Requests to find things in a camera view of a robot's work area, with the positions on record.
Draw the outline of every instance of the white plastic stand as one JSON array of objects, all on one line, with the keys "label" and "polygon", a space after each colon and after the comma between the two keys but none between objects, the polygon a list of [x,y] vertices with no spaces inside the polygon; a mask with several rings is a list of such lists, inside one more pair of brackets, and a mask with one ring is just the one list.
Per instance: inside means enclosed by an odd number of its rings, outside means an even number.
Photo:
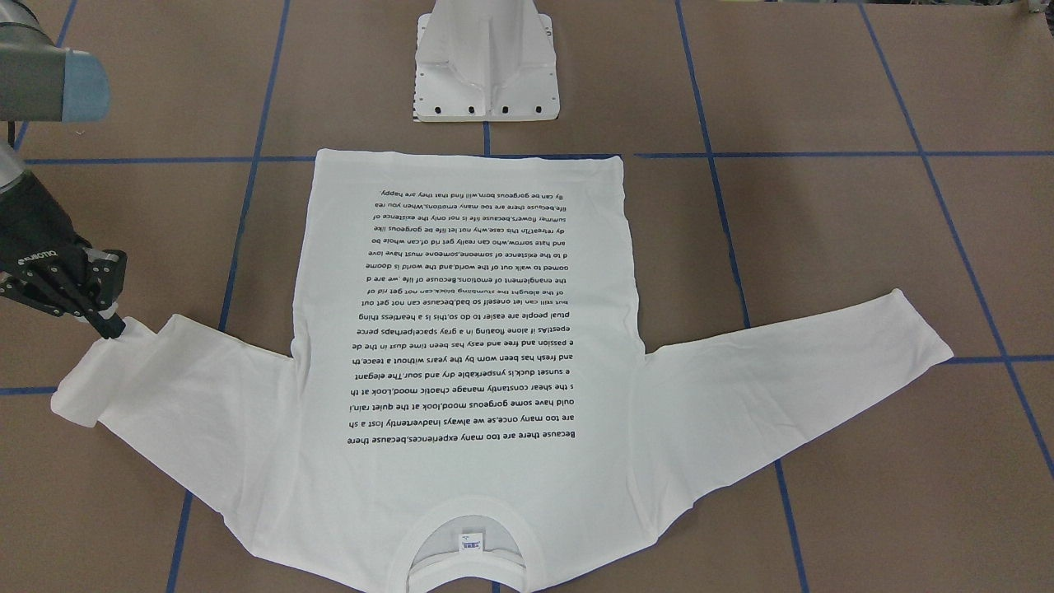
[{"label": "white plastic stand", "polygon": [[552,20],[533,0],[436,0],[417,20],[413,117],[538,121],[560,114]]}]

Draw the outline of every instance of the white fabric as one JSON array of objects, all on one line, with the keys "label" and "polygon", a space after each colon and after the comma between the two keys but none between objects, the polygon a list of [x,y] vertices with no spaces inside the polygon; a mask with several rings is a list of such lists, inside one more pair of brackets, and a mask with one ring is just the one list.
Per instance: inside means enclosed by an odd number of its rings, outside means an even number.
[{"label": "white fabric", "polygon": [[[222,513],[241,543],[259,557],[367,592],[424,591],[461,576],[482,576],[534,591],[650,546],[699,497],[829,431],[952,356],[899,290],[832,314],[667,347],[645,356],[637,333],[637,293],[621,185],[618,158],[496,160],[321,151],[294,298],[292,359],[179,316],[157,336],[129,320],[123,337],[97,342],[61,383],[53,410],[84,426],[101,420]],[[541,334],[557,323],[551,318],[489,325],[417,320],[385,328],[456,332],[473,325],[523,327],[538,331],[535,337],[571,338],[573,345],[541,350],[466,345],[399,355],[461,353],[456,356],[479,358],[488,353],[573,353],[573,360],[557,365],[568,375],[545,381],[536,376],[437,377],[416,383],[355,379],[366,369],[379,375],[396,369],[390,362],[375,368],[352,363],[373,356],[355,345],[365,343],[359,331],[378,323],[360,316],[377,311],[360,305],[369,298],[366,291],[380,285],[364,279],[364,262],[385,260],[383,255],[367,255],[374,248],[372,239],[434,238],[425,230],[392,230],[404,226],[377,231],[374,216],[382,215],[376,212],[446,202],[435,197],[418,201],[406,195],[394,201],[377,197],[396,186],[562,196],[566,212],[561,216],[566,220],[535,225],[564,231],[559,236],[567,243],[570,271],[562,285],[570,316],[559,323],[566,323],[569,333]],[[502,202],[486,197],[477,201],[488,199]],[[542,204],[544,199],[519,197],[506,202]],[[508,238],[511,228],[488,236]],[[384,244],[393,249],[392,243]],[[521,249],[549,250],[536,244]],[[396,263],[411,260],[405,254],[391,257]],[[466,255],[435,260],[490,259]],[[473,273],[520,277],[514,271]],[[476,304],[450,311],[471,315],[542,310]],[[391,348],[407,339],[382,335],[369,340]],[[450,339],[433,335],[422,340]],[[376,356],[387,360],[390,353]],[[541,368],[555,369],[555,364]],[[531,368],[523,362],[413,367],[451,375]],[[366,387],[452,390],[553,381],[574,389],[559,394],[351,395]],[[558,398],[574,403],[544,404]],[[505,400],[508,404],[518,399],[543,404],[522,411],[506,406],[403,416],[349,410],[366,402]],[[349,428],[356,419],[533,414],[558,420],[507,427]],[[565,419],[569,414],[573,420]],[[474,434],[544,435],[568,428],[573,438],[462,439]],[[348,444],[353,437],[369,441],[451,435],[458,440]],[[484,551],[457,552],[453,542],[445,548],[442,538],[431,538],[448,532],[482,533]]]}]

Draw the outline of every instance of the blue grid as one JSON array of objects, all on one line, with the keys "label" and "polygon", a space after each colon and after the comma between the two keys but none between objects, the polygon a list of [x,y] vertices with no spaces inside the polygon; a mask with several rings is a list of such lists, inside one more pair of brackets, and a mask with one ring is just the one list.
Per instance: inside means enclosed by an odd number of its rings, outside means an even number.
[{"label": "blue grid", "polygon": [[[278,66],[281,58],[282,43],[286,33],[286,24],[289,17],[289,12],[291,7],[292,0],[284,0],[281,19],[279,21],[277,39],[275,41],[274,55],[271,63],[271,72],[268,79],[267,91],[264,100],[264,106],[260,114],[259,126],[257,130],[256,144],[251,156],[200,156],[200,157],[140,157],[140,158],[32,158],[26,159],[28,164],[52,164],[52,165],[111,165],[111,164],[196,164],[196,163],[216,163],[216,162],[247,162],[250,163],[249,178],[246,184],[246,193],[242,199],[241,214],[238,220],[237,234],[235,236],[235,244],[233,253],[231,256],[231,265],[228,275],[227,288],[223,295],[223,303],[220,313],[220,321],[218,324],[219,331],[226,331],[227,321],[230,314],[231,300],[234,291],[235,281],[237,278],[238,269],[238,253],[240,250],[241,238],[246,229],[246,220],[249,214],[249,209],[252,205],[252,196],[255,189],[256,174],[258,172],[259,164],[261,162],[311,162],[314,161],[314,155],[285,155],[285,156],[265,156],[261,154],[264,138],[267,133],[267,122],[270,112],[271,98],[274,91],[274,84],[277,77]],[[736,250],[733,240],[733,232],[728,221],[728,217],[725,211],[724,197],[721,190],[721,182],[718,175],[717,161],[719,159],[740,159],[740,158],[861,158],[861,157],[918,157],[922,159],[923,165],[928,177],[930,179],[931,185],[934,190],[934,194],[940,204],[941,212],[944,215],[944,219],[948,223],[949,231],[951,232],[952,238],[958,250],[962,263],[968,272],[971,283],[974,288],[974,292],[977,296],[978,302],[984,314],[985,321],[988,322],[989,329],[992,336],[996,342],[999,356],[997,357],[956,357],[949,361],[945,361],[944,365],[975,365],[975,364],[1000,364],[1003,365],[1008,376],[1014,386],[1015,393],[1018,397],[1019,403],[1021,406],[1022,412],[1028,419],[1029,426],[1032,429],[1033,435],[1036,439],[1037,447],[1039,448],[1040,454],[1042,455],[1047,468],[1054,477],[1054,460],[1052,460],[1050,451],[1047,447],[1046,440],[1039,430],[1039,427],[1035,420],[1035,416],[1032,413],[1031,406],[1029,404],[1028,398],[1024,394],[1023,389],[1017,377],[1017,373],[1014,369],[1015,364],[1032,363],[1032,362],[1054,362],[1054,355],[1023,355],[1023,356],[1011,356],[1002,338],[999,334],[998,328],[996,327],[995,320],[992,316],[991,310],[988,307],[988,302],[984,298],[984,293],[981,289],[980,282],[974,272],[973,265],[970,262],[965,246],[963,245],[961,239],[959,238],[958,231],[956,230],[955,222],[953,220],[952,214],[944,200],[943,194],[940,189],[940,184],[937,180],[936,174],[930,163],[930,157],[1032,157],[1032,156],[1054,156],[1054,150],[1042,151],[1042,150],[1028,150],[1028,151],[928,151],[922,146],[922,142],[919,139],[918,133],[915,129],[915,124],[912,120],[911,114],[907,111],[907,106],[904,102],[900,90],[897,85],[896,79],[894,77],[893,71],[891,70],[889,62],[885,59],[885,53],[882,50],[881,43],[878,39],[874,27],[872,26],[871,20],[867,17],[867,11],[864,4],[858,4],[858,9],[860,16],[864,22],[864,25],[871,36],[872,42],[875,46],[875,51],[878,54],[879,60],[881,61],[882,67],[885,72],[886,78],[889,79],[890,85],[896,96],[897,102],[900,110],[904,116],[904,121],[911,132],[912,139],[914,140],[916,150],[914,151],[800,151],[800,152],[717,152],[713,150],[710,143],[709,130],[706,124],[706,117],[703,107],[703,96],[700,91],[699,82],[696,77],[695,63],[691,57],[691,48],[688,40],[688,34],[685,26],[684,14],[682,9],[681,0],[674,0],[674,4],[677,11],[678,23],[680,26],[681,40],[684,47],[685,60],[687,63],[688,75],[691,81],[691,87],[695,95],[696,107],[699,116],[700,132],[703,137],[703,142],[705,146],[705,152],[671,152],[671,153],[636,153],[635,156],[646,159],[705,159],[710,173],[710,179],[714,185],[715,197],[717,200],[718,212],[721,218],[722,230],[725,233],[727,245],[728,245],[728,258],[730,271],[736,282],[737,289],[739,291],[740,305],[743,315],[743,325],[744,328],[750,328],[749,310],[746,302],[746,295],[743,289],[742,278],[739,272],[739,265],[736,260]],[[61,31],[58,38],[56,39],[56,44],[61,46],[65,40],[65,37],[70,31],[71,23],[73,21],[74,14],[77,9],[78,0],[71,0],[70,6],[66,11],[65,18],[62,23]],[[493,158],[527,158],[527,157],[542,157],[542,158],[553,158],[553,159],[579,159],[579,158],[606,158],[614,156],[613,154],[492,154],[491,150],[491,127],[489,122],[483,123],[483,154],[482,156],[489,156]],[[25,135],[28,130],[28,123],[23,122],[16,141],[15,149],[19,150],[22,142],[25,139]],[[56,391],[55,387],[32,387],[32,388],[0,388],[0,396],[32,396],[32,395],[50,395]],[[784,470],[781,460],[777,460],[774,463],[774,470],[776,472],[777,482],[780,491],[780,497],[783,502],[784,516],[787,523],[788,536],[790,539],[792,550],[795,556],[795,565],[798,570],[798,577],[801,590],[803,593],[807,593],[809,590],[807,573],[805,570],[805,561],[801,552],[801,547],[798,540],[798,530],[794,520],[794,510],[790,502],[789,490],[786,483]],[[190,513],[192,508],[192,502],[194,500],[194,495],[188,490],[184,492],[182,508],[180,510],[179,527],[176,534],[176,540],[173,546],[172,564],[169,572],[168,585],[165,588],[167,593],[174,593],[176,590],[176,581],[179,572],[180,559],[182,557],[182,550],[186,543],[187,528],[190,522]],[[499,593],[501,591],[501,585],[497,582],[491,582],[492,593]]]}]

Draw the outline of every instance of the shirt sleeve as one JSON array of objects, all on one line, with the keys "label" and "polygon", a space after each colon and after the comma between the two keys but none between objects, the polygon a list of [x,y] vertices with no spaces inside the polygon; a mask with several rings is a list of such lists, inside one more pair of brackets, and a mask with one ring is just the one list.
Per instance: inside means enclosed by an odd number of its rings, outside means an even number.
[{"label": "shirt sleeve", "polygon": [[900,390],[952,351],[900,290],[846,310],[660,349],[630,415],[658,536],[697,499]]},{"label": "shirt sleeve", "polygon": [[293,360],[175,316],[158,333],[131,318],[59,384],[52,410],[96,419],[213,510],[247,548],[268,455],[293,421]]}]

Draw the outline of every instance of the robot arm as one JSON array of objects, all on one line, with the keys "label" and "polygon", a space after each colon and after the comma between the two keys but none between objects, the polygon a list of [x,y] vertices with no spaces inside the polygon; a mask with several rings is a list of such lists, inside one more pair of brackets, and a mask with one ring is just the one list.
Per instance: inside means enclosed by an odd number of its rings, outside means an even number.
[{"label": "robot arm", "polygon": [[[110,85],[91,54],[60,50],[21,2],[0,0],[0,119],[89,121],[105,116]],[[122,251],[93,249],[70,216],[0,141],[0,296],[55,317],[70,314],[103,338],[124,282]]]}]

